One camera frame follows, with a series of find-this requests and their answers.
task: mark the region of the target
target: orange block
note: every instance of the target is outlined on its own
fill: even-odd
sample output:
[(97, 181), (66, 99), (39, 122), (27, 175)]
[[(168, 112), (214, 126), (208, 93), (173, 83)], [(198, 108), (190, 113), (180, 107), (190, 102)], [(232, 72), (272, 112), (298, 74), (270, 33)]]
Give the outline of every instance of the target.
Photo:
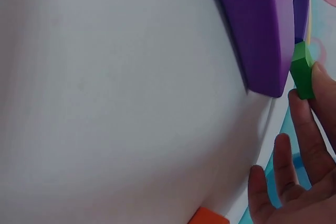
[(230, 222), (223, 216), (200, 207), (188, 224), (230, 224)]

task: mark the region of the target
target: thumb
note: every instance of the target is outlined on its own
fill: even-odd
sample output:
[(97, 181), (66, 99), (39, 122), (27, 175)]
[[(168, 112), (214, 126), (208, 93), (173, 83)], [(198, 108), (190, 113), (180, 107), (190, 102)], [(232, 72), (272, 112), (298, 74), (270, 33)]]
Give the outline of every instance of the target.
[(328, 109), (336, 108), (336, 81), (328, 75), (319, 62), (316, 62), (312, 68), (312, 88), (320, 106)]
[(310, 106), (336, 151), (336, 82), (330, 78), (320, 63), (315, 63), (313, 66), (312, 87), (315, 99), (309, 101)]

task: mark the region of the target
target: purple block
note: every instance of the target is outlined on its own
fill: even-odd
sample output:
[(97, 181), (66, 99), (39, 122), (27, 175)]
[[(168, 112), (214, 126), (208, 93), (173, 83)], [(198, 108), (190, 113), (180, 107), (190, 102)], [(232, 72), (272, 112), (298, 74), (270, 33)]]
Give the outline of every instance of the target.
[(248, 88), (284, 92), (294, 52), (293, 0), (222, 0)]
[(295, 43), (305, 40), (309, 22), (309, 0), (294, 0)]

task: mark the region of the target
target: green block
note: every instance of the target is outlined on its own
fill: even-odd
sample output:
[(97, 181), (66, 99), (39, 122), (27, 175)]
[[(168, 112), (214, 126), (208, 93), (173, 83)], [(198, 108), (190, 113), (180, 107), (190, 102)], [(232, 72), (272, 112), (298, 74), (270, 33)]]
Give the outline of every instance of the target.
[(314, 61), (311, 58), (306, 42), (303, 41), (296, 44), (290, 73), (294, 79), (299, 97), (302, 100), (315, 98), (311, 83), (313, 64)]

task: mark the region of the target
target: hand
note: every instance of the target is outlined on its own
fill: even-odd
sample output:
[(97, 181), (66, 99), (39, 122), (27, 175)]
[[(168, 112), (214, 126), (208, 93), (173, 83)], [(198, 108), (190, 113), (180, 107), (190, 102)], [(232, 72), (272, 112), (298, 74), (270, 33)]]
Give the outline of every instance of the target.
[(248, 182), (248, 200), (255, 224), (336, 223), (336, 164), (311, 112), (311, 109), (315, 112), (335, 151), (336, 82), (322, 65), (315, 63), (312, 85), (316, 97), (313, 100), (300, 100), (296, 90), (289, 93), (290, 113), (312, 188), (305, 190), (298, 184), (289, 137), (278, 135), (273, 161), (277, 193), (283, 207), (276, 209), (272, 206), (264, 170), (253, 166)]

